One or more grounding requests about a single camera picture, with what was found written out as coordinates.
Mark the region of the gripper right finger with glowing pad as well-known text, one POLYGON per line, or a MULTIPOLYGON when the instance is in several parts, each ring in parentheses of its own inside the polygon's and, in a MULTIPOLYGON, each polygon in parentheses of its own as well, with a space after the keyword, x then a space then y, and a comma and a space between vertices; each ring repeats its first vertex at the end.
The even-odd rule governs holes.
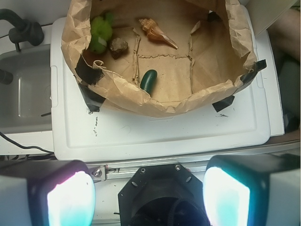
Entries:
POLYGON ((206 167, 203 198, 213 226, 299 226, 301 158, 215 155, 206 167))

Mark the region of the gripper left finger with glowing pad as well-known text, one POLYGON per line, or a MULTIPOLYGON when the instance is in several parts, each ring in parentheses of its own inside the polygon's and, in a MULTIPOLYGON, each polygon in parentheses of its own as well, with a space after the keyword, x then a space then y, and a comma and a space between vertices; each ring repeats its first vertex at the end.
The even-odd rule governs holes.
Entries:
POLYGON ((89 226, 94 211, 95 185, 84 162, 0 163, 2 226, 89 226))

